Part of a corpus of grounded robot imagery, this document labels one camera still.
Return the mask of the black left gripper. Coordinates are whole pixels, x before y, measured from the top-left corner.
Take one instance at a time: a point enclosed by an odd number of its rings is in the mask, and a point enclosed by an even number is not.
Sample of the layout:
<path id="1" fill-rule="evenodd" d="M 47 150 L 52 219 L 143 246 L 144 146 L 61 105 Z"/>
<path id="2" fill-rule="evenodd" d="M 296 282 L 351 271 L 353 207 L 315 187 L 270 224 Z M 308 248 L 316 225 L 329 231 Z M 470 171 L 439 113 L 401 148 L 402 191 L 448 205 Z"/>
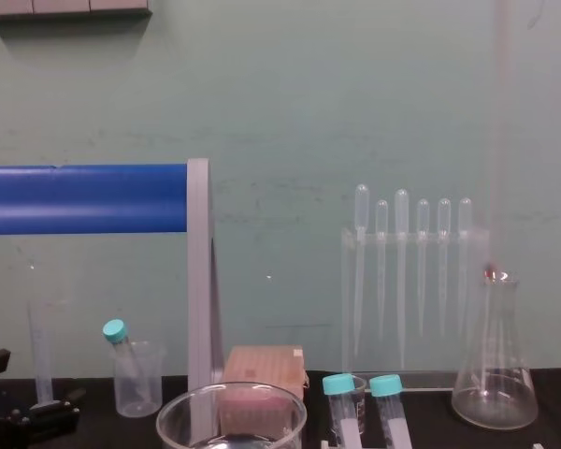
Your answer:
<path id="1" fill-rule="evenodd" d="M 11 352 L 0 349 L 0 374 L 7 370 Z M 86 396 L 86 389 L 69 392 L 61 400 L 53 400 L 32 406 L 27 412 L 12 409 L 0 416 L 0 448 L 27 448 L 38 428 L 75 428 L 79 422 L 79 405 Z"/>

